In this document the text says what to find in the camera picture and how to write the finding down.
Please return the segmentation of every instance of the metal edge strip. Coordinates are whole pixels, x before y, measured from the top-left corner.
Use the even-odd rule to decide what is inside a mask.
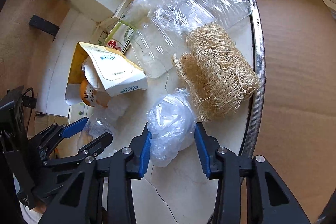
[[[263,29],[256,0],[249,0],[252,5],[252,29],[254,38],[254,70],[260,80],[260,88],[253,94],[252,109],[245,142],[241,152],[242,157],[252,157],[259,133],[261,116],[263,113],[265,93],[265,48]]]

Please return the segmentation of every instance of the blue gripper pad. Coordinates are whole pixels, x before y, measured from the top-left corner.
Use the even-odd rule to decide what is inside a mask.
[[[72,124],[68,125],[62,133],[63,138],[70,138],[77,134],[78,132],[81,132],[86,125],[86,122],[88,121],[89,118],[84,117],[81,118],[80,120],[73,122]]]
[[[203,173],[207,176],[207,178],[209,178],[211,174],[210,159],[209,159],[209,153],[206,150],[204,140],[201,135],[201,130],[204,130],[204,129],[200,128],[198,123],[196,123],[194,137],[195,137],[196,147],[198,151],[198,156],[199,156],[199,160],[202,165]]]
[[[140,168],[139,168],[139,177],[143,178],[145,173],[147,173],[148,164],[149,164],[149,152],[151,149],[151,142],[149,139],[152,137],[152,134],[148,131],[146,141],[143,145],[141,155],[140,155]]]

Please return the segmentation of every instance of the dried loofah sponge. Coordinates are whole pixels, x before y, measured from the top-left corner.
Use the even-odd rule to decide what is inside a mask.
[[[259,88],[259,79],[226,31],[215,23],[189,33],[191,54],[172,63],[190,88],[198,116],[211,121],[235,112]]]

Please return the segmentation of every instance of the brown cardboard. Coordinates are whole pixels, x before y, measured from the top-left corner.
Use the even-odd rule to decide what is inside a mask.
[[[262,154],[315,222],[336,187],[336,23],[322,0],[257,0],[266,55]]]

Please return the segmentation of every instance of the silver screw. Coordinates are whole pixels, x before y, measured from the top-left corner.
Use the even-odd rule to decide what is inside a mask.
[[[123,154],[129,154],[132,152],[132,149],[130,147],[124,147],[123,150],[121,150]]]
[[[92,157],[92,156],[88,156],[88,157],[85,158],[84,161],[85,161],[87,164],[90,164],[91,162],[94,161],[94,159],[95,159],[94,157]]]
[[[219,147],[219,148],[217,148],[217,151],[220,154],[226,154],[227,153],[227,149],[225,147]]]
[[[265,158],[263,156],[261,156],[261,155],[256,156],[255,159],[258,162],[264,162],[265,161]]]

